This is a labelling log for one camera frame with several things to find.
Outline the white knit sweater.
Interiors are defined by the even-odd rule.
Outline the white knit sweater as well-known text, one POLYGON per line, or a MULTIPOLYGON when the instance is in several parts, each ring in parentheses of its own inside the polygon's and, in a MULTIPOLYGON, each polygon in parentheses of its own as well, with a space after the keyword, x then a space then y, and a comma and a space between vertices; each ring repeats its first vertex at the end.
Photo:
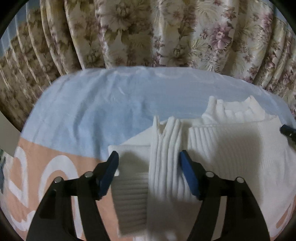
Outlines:
POLYGON ((278 116, 253 96, 242 102, 210 97, 200 118, 154 117, 147 130, 109 146, 119 154, 111 185, 119 235, 186 240, 201 207, 178 165, 179 152, 187 150, 221 178, 244 178, 276 239, 295 208, 295 144, 280 127, 278 116))

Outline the orange and blue bedsheet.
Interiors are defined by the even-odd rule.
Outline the orange and blue bedsheet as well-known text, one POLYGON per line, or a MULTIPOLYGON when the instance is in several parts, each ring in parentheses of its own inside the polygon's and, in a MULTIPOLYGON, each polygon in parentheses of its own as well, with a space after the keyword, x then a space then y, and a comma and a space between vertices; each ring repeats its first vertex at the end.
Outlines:
MULTIPOLYGON (((281 126, 295 128, 280 97, 241 79, 202 70, 123 67, 58 78, 35 104, 8 162, 4 202, 13 230, 27 240, 38 206, 56 177, 71 180, 93 171, 111 155, 109 146, 147 130, 154 117, 196 119, 206 111, 210 97, 242 102, 250 96, 267 114, 278 116, 281 126)), ((96 202, 109 240, 136 240, 119 235, 111 185, 96 202)), ((226 200, 221 197, 212 240, 221 236, 226 200)), ((86 240, 78 198, 73 196, 71 203, 78 240, 86 240)))

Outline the blue floral curtain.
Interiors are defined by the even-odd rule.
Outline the blue floral curtain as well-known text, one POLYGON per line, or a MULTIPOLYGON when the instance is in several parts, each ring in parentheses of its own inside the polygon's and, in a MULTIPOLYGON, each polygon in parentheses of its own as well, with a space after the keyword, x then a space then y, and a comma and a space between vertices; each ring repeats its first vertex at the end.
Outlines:
POLYGON ((21 130, 58 77, 138 65, 242 79, 295 113, 295 34, 267 1, 27 1, 1 37, 1 113, 21 130))

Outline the white board panel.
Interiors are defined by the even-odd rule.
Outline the white board panel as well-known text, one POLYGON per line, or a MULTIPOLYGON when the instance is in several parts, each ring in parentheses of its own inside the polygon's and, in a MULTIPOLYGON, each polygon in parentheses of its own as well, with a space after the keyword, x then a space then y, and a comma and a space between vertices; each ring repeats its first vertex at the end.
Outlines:
POLYGON ((18 145, 20 134, 20 131, 0 113, 0 146, 3 151, 12 157, 18 145))

